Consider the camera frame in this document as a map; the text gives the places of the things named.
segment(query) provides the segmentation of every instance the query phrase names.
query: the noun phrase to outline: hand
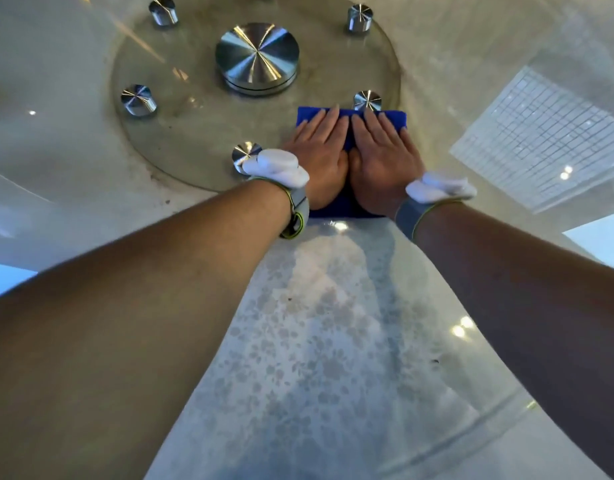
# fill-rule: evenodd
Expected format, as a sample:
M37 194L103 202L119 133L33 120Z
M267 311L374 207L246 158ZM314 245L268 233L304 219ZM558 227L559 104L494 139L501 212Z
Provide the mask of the hand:
M370 109L365 120L352 116L356 146L349 152L351 186L360 206L394 219L407 198L405 187L421 178L425 165L405 128L400 135L383 112Z
M311 120L303 121L283 147L298 157L310 179L305 192L313 210L330 204L342 190L347 178L349 156L343 150L349 118L338 119L340 108L324 109Z

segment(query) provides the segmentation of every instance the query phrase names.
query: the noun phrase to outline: metal cylinder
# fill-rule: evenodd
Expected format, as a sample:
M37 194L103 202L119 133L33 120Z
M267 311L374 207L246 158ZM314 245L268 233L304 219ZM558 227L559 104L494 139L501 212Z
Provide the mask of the metal cylinder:
M245 141L245 143L240 143L233 149L231 152L231 159L233 160L233 166L238 170L238 173L242 175L247 175L242 170L242 164L249 160L251 157L255 157L258 153L262 151L262 147L251 141Z
M374 11L367 5L359 3L347 11L347 30L361 34L369 31L372 26Z
M151 90L141 84L126 88L120 95L120 101L128 112L137 117L147 116L158 107L151 96Z
M227 85L250 96L286 89L298 73L300 48L273 23L247 23L225 33L216 46L216 64Z
M383 107L383 98L371 89L356 93L354 96L354 109L356 111L363 111L366 107L372 111L380 111Z
M178 23L174 0L153 0L149 4L149 12L161 27L172 27Z

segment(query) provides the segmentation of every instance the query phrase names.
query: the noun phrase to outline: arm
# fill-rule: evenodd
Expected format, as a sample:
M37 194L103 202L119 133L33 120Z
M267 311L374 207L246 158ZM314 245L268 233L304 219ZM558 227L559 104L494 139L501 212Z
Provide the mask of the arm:
M424 166L406 132L366 120L352 121L352 185L363 207L393 217ZM423 216L414 242L529 393L614 477L614 269L462 203Z
M322 112L287 144L316 207L348 124ZM143 478L289 210L247 182L1 297L0 478Z

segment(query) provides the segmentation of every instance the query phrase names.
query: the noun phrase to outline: wrist strap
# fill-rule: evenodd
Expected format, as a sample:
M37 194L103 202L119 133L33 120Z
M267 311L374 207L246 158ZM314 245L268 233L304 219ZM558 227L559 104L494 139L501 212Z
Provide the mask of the wrist strap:
M279 182L265 177L250 177L249 180L264 180L265 182L270 182L287 193L289 203L291 204L291 220L289 220L287 227L280 233L280 237L283 239L294 239L298 237L309 219L309 199L307 199L305 188L288 189Z
M394 222L398 226L398 229L400 229L402 233L407 236L407 239L413 242L414 234L416 233L416 229L418 228L420 221L431 210L445 203L456 203L460 201L460 199L448 199L433 203L419 203L411 198L408 198L396 211L396 218L394 219Z

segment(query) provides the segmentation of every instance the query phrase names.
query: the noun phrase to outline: blue microfiber cloth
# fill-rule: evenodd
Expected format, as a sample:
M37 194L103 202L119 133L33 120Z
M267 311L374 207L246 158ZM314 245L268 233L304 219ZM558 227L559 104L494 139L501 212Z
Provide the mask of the blue microfiber cloth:
M321 108L319 107L306 107L300 106L298 108L298 118L296 119L296 126L302 123L304 120L311 121L311 119L318 114ZM387 115L387 118L391 121L391 123L396 127L396 130L400 131L400 128L407 127L407 114L402 111L378 111L384 112ZM354 111L353 109L341 109L340 116L349 116L351 117L353 114L357 114L361 118L363 117L362 111ZM349 151L356 145L356 141L354 140L354 131L349 125L349 131L347 132L347 139L345 140L345 150ZM345 186L338 194L338 196L334 199L332 203L327 205L324 209L319 210L311 210L310 217L321 217L326 219L348 219L350 217L355 218L367 218L367 217L382 217L376 216L375 214L370 214L365 209L360 207L356 198L354 197L354 192L351 189L351 185L349 184L349 180L345 183Z

